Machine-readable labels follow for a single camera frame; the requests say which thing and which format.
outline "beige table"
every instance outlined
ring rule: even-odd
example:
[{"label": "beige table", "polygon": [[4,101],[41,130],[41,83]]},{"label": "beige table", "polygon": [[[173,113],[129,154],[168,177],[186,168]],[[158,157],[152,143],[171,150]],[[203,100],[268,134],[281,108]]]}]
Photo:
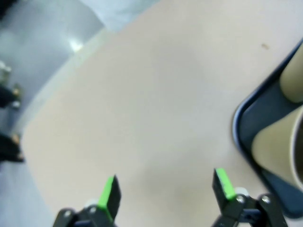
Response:
[{"label": "beige table", "polygon": [[115,173],[122,227],[210,226],[214,167],[264,193],[232,141],[232,117],[303,37],[302,10],[301,0],[163,0],[118,33],[24,131],[54,215],[98,198]]}]

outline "paper cup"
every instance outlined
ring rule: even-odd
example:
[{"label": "paper cup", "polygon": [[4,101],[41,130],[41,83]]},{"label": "paper cup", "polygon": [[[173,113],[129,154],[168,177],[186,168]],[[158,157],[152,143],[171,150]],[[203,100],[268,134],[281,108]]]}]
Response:
[{"label": "paper cup", "polygon": [[303,44],[283,70],[280,87],[290,101],[294,103],[303,101]]},{"label": "paper cup", "polygon": [[303,192],[303,106],[260,131],[252,143],[255,161]]}]

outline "stain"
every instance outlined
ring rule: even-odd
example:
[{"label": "stain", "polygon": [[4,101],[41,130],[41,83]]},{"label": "stain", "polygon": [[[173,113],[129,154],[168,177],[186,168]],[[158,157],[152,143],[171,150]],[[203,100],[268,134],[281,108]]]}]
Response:
[{"label": "stain", "polygon": [[262,44],[261,45],[265,50],[268,50],[269,49],[269,46],[267,44]]}]

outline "blue tray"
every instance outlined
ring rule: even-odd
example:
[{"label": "blue tray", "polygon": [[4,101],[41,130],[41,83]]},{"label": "blue tray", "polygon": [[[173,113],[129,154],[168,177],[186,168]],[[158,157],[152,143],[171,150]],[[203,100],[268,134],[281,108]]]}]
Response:
[{"label": "blue tray", "polygon": [[279,85],[282,71],[302,42],[303,40],[276,70],[240,104],[232,124],[233,138],[240,152],[266,187],[279,199],[284,214],[289,218],[303,217],[303,193],[277,175],[260,167],[251,155],[251,144],[260,130],[302,105],[302,103],[294,104],[288,101]]}]

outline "white cloth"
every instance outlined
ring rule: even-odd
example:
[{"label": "white cloth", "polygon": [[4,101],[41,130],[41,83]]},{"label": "white cloth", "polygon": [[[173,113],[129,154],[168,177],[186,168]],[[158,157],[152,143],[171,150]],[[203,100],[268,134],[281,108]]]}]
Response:
[{"label": "white cloth", "polygon": [[111,31],[119,31],[159,0],[80,0]]}]

